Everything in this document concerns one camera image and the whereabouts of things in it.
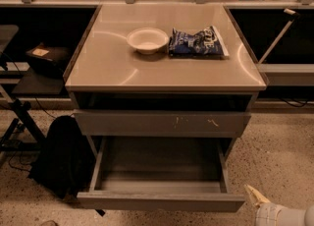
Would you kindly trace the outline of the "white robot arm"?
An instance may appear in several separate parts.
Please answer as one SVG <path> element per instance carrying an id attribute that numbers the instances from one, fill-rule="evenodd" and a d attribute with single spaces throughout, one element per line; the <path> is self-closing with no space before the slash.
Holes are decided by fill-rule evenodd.
<path id="1" fill-rule="evenodd" d="M 250 185 L 244 185 L 256 208 L 254 226 L 314 226 L 314 206 L 307 209 L 289 208 L 273 203 Z"/>

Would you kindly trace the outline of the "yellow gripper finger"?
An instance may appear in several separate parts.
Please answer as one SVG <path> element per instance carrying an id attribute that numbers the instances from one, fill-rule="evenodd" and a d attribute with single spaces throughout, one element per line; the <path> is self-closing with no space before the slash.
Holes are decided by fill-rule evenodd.
<path id="1" fill-rule="evenodd" d="M 251 203 L 255 207 L 260 207 L 264 203 L 270 203 L 270 201 L 266 197 L 264 197 L 258 190 L 256 190 L 252 186 L 245 184 L 244 188 L 248 193 Z"/>

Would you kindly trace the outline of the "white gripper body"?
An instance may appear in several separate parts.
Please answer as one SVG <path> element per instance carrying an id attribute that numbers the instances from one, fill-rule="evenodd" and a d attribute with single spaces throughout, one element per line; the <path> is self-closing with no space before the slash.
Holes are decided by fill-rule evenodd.
<path id="1" fill-rule="evenodd" d="M 255 226 L 279 226 L 279 214 L 283 208 L 271 202 L 261 204 L 255 214 Z"/>

